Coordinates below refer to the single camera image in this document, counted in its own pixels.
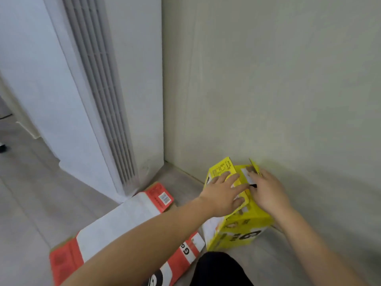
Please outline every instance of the flattened cardboard box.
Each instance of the flattened cardboard box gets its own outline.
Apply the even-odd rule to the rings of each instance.
[[[54,247],[49,259],[55,285],[62,284],[113,240],[150,218],[176,207],[173,201],[162,184],[154,183],[79,231],[77,236]],[[143,285],[172,286],[189,268],[204,245],[200,234],[195,232]]]
[[[229,157],[224,158],[209,169],[204,187],[212,178],[226,171],[230,171],[231,174],[229,176],[239,173],[240,177],[234,183],[234,186],[249,183],[256,187],[255,182],[248,175],[247,168],[259,174],[260,170],[252,160],[250,162],[250,165],[233,165]],[[239,196],[243,197],[245,201],[232,214],[218,218],[213,217],[202,225],[208,251],[247,245],[268,226],[273,224],[272,217],[260,209],[254,202],[249,189],[242,192]]]

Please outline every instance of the gray floor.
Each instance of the gray floor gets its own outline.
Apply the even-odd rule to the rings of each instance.
[[[42,139],[32,139],[13,117],[0,120],[0,277],[2,285],[52,285],[49,250],[117,204],[58,167]],[[202,184],[170,164],[154,180],[177,205],[197,197]],[[310,285],[282,234],[264,232],[228,253],[255,285]],[[194,271],[177,285],[189,285]]]

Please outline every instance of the left hand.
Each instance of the left hand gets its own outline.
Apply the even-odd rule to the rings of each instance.
[[[242,197],[238,199],[235,197],[250,185],[231,187],[239,178],[239,174],[235,173],[226,180],[229,174],[230,172],[224,172],[221,176],[213,178],[198,197],[205,201],[207,207],[210,207],[212,216],[229,215],[245,201]]]

